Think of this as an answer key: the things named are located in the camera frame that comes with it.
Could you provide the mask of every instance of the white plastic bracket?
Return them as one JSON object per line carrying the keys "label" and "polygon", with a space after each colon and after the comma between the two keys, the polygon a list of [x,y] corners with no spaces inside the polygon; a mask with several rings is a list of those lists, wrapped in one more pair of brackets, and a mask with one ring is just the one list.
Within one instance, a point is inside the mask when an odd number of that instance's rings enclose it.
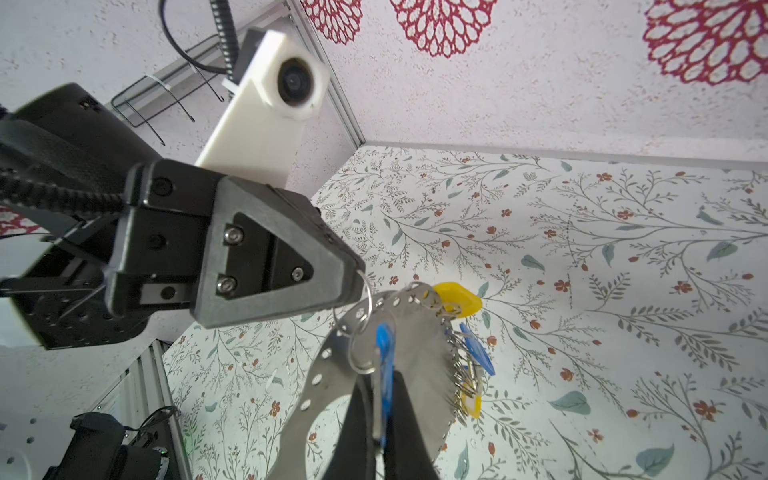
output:
{"label": "white plastic bracket", "polygon": [[[313,78],[310,96],[289,105],[277,89],[285,61],[298,58]],[[226,175],[283,188],[301,142],[304,124],[320,113],[328,68],[289,35],[269,30],[239,85],[225,80],[234,98],[195,163]]]}

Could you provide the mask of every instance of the pink speckled wall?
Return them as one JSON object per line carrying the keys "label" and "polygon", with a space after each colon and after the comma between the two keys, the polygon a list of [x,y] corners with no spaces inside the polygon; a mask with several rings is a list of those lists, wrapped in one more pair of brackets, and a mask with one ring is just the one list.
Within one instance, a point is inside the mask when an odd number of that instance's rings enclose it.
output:
{"label": "pink speckled wall", "polygon": [[303,0],[366,140],[768,160],[766,0]]}

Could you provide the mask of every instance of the floral tablecloth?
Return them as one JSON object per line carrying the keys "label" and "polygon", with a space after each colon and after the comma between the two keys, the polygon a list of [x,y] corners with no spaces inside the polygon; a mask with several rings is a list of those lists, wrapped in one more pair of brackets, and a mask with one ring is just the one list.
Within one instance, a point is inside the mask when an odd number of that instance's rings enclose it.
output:
{"label": "floral tablecloth", "polygon": [[[378,290],[483,298],[482,417],[443,478],[765,478],[768,176],[363,147],[313,198]],[[254,480],[330,328],[327,312],[219,330],[164,356],[193,476]],[[346,404],[302,445],[310,478]]]}

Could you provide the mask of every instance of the blue plastic tag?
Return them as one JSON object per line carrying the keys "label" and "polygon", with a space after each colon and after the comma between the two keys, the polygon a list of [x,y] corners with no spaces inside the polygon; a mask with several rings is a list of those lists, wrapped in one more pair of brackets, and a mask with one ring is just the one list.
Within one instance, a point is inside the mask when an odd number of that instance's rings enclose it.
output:
{"label": "blue plastic tag", "polygon": [[472,358],[474,358],[490,376],[496,375],[496,370],[491,363],[491,357],[488,356],[478,337],[469,329],[466,323],[461,322],[458,327],[462,329],[462,333],[467,335],[464,338],[464,341],[467,345],[467,350],[472,354]]}
{"label": "blue plastic tag", "polygon": [[383,323],[376,329],[376,346],[382,355],[382,438],[381,446],[386,448],[386,426],[392,413],[392,383],[395,378],[395,334],[389,325]]}

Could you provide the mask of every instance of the camera lens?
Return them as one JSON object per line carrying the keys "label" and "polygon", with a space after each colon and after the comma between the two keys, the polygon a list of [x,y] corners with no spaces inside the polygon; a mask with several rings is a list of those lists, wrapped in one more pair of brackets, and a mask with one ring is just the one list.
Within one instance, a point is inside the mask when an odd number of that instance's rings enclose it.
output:
{"label": "camera lens", "polygon": [[291,58],[280,67],[277,90],[288,105],[298,105],[312,94],[312,74],[298,58]]}

